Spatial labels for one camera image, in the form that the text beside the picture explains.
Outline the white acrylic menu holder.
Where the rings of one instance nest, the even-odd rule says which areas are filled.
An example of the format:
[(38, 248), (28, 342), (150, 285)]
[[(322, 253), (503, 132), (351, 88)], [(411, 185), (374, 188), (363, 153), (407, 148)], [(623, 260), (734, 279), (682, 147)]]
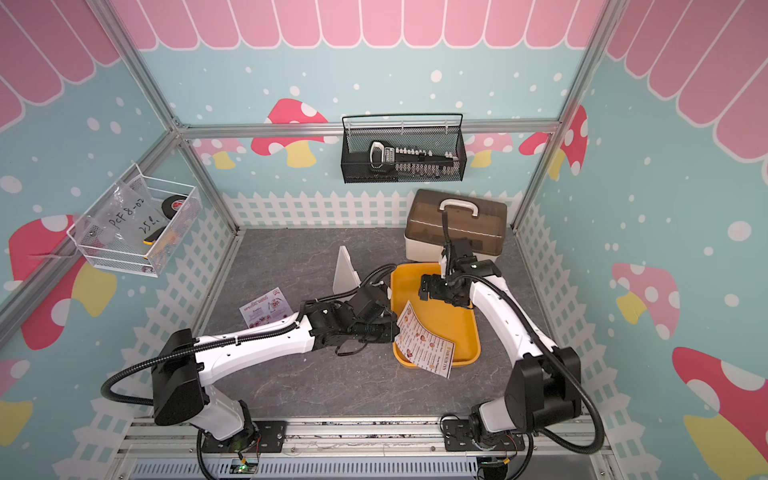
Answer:
[(358, 287), (361, 283), (359, 274), (354, 269), (350, 254), (345, 246), (340, 246), (333, 279), (333, 293), (342, 294)]

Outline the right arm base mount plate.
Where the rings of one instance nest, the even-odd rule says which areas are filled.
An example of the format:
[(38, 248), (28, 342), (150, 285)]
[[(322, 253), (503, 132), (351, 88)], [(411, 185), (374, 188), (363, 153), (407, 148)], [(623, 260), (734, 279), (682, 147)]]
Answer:
[(449, 414), (438, 420), (444, 448), (448, 452), (493, 451), (517, 453), (526, 448), (525, 437), (500, 433), (492, 444), (484, 444), (473, 436), (470, 421)]

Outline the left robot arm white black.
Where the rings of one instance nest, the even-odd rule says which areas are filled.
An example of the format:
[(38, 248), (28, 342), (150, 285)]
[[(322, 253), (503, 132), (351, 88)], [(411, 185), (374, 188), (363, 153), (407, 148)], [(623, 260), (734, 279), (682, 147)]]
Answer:
[(216, 382), (284, 356), (332, 349), (336, 356), (348, 357), (356, 353), (347, 348), (349, 342), (361, 349), (393, 343), (399, 328), (385, 278), (394, 269), (382, 265), (359, 286), (305, 300), (296, 313), (270, 325), (203, 337), (178, 330), (158, 356), (109, 377), (101, 395), (151, 407), (158, 426), (189, 423), (221, 446), (247, 448), (260, 438), (249, 408), (227, 397)]

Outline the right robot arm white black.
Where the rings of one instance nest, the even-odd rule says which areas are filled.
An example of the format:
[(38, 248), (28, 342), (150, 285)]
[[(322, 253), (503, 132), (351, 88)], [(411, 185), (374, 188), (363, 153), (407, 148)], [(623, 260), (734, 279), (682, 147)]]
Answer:
[[(419, 297), (480, 311), (512, 363), (504, 394), (472, 408), (468, 419), (472, 441), (491, 449), (508, 435), (530, 438), (539, 433), (573, 453), (597, 453), (605, 442), (605, 427), (581, 383), (580, 357), (542, 333), (513, 297), (494, 261), (478, 259), (467, 238), (450, 235), (448, 212), (443, 210), (441, 217), (445, 240), (441, 272), (422, 277)], [(579, 445), (550, 430), (583, 412), (594, 426), (590, 443)]]

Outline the pink dessert menu card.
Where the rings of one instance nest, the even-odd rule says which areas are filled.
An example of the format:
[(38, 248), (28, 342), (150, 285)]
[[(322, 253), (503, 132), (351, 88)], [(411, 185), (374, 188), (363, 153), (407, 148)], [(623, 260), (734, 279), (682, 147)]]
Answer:
[(292, 308), (279, 288), (274, 288), (241, 306), (239, 311), (248, 328), (272, 324), (293, 314)]

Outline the food menu card with photos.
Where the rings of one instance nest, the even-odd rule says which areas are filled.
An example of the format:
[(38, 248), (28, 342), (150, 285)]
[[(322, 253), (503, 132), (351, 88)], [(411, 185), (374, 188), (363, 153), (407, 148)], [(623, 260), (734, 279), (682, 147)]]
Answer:
[(398, 317), (399, 334), (394, 341), (401, 363), (448, 379), (452, 371), (455, 343), (429, 331), (410, 301)]

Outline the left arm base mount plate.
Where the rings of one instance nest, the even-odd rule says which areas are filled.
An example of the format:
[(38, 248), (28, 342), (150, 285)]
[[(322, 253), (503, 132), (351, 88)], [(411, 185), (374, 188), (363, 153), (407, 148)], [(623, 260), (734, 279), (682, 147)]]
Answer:
[(278, 420), (252, 421), (251, 427), (229, 440), (216, 440), (210, 434), (204, 434), (202, 452), (223, 453), (281, 453), (286, 440), (288, 423)]

